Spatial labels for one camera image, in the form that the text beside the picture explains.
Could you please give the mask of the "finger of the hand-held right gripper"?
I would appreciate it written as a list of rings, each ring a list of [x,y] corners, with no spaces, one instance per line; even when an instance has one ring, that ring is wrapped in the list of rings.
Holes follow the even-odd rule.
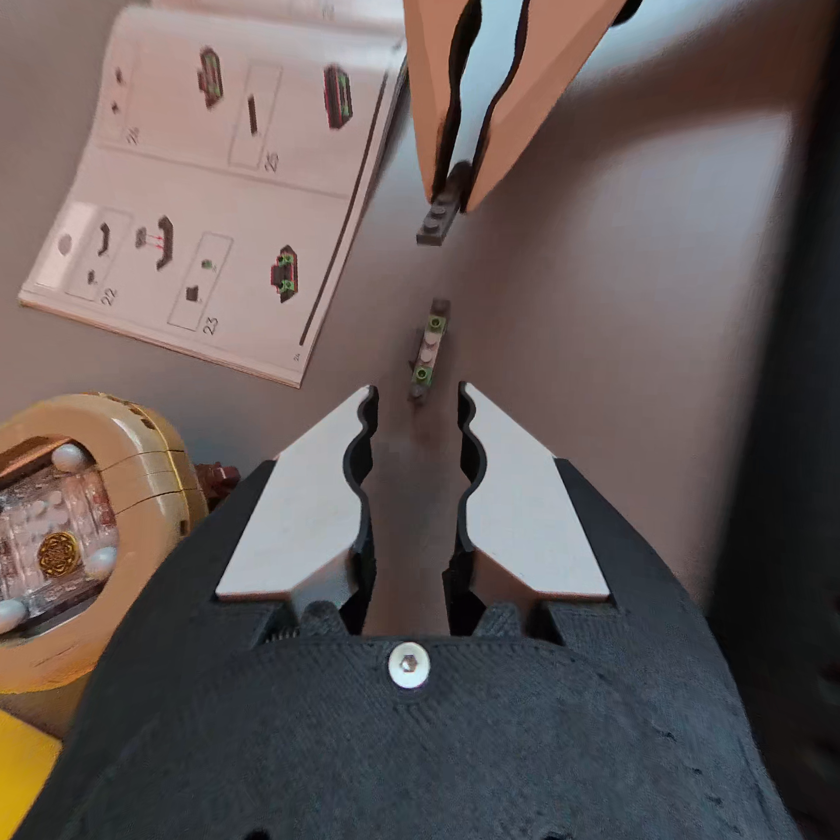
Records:
[[[623,3],[521,3],[511,66],[480,126],[466,212],[475,210],[510,171]]]
[[[427,200],[450,173],[461,123],[460,83],[481,25],[480,1],[404,1],[416,154]]]

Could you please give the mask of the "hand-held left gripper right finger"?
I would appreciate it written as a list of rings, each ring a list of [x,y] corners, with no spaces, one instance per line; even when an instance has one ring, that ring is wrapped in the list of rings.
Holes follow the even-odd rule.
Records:
[[[477,386],[458,384],[458,500],[449,562],[449,632],[469,636],[510,604],[523,630],[550,603],[603,606],[612,594],[559,461]]]

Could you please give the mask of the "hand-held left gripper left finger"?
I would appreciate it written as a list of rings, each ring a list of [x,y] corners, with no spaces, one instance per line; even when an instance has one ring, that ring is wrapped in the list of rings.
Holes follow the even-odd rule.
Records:
[[[331,603],[360,635],[376,577],[362,487],[373,466],[379,393],[365,385],[274,458],[216,598],[286,603],[295,619]]]

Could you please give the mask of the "dark brown brick plate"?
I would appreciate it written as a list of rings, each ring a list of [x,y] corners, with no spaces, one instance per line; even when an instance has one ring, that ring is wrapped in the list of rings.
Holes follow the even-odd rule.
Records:
[[[468,161],[458,162],[448,175],[444,188],[432,201],[423,223],[416,232],[418,245],[443,245],[457,215],[465,211],[472,182],[472,164]]]

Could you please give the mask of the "brown brick assembly green studs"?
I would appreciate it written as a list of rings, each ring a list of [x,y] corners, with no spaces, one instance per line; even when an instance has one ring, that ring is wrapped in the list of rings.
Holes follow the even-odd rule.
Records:
[[[425,404],[431,390],[436,363],[450,320],[451,301],[441,297],[434,298],[425,325],[417,334],[417,347],[410,362],[412,378],[408,390],[408,400],[415,406]]]

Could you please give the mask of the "grey desk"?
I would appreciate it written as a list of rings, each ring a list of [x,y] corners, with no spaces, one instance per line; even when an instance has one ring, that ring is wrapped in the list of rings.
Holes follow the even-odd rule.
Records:
[[[162,413],[195,460],[246,476],[376,384],[364,630],[442,635],[466,380],[569,459],[704,602],[835,3],[643,2],[441,248],[415,243],[426,204],[404,99],[297,391],[17,303],[76,173],[122,5],[2,2],[2,420],[106,392]],[[434,298],[451,320],[415,406],[410,362]]]

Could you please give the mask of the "tan round brick pot model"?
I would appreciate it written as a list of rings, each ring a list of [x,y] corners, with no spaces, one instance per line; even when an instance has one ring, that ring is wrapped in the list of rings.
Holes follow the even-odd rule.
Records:
[[[59,395],[1,429],[2,697],[87,676],[161,563],[234,489],[149,407]]]

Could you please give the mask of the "open instruction booklet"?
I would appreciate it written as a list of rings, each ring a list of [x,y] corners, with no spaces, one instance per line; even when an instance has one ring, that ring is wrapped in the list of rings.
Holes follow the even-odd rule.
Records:
[[[18,301],[299,387],[405,77],[402,2],[126,7]]]

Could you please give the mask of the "yellow plastic bin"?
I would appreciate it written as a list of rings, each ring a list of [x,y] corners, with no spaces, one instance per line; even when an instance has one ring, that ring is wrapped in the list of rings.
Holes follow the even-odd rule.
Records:
[[[15,834],[61,750],[60,740],[1,710],[1,839]]]

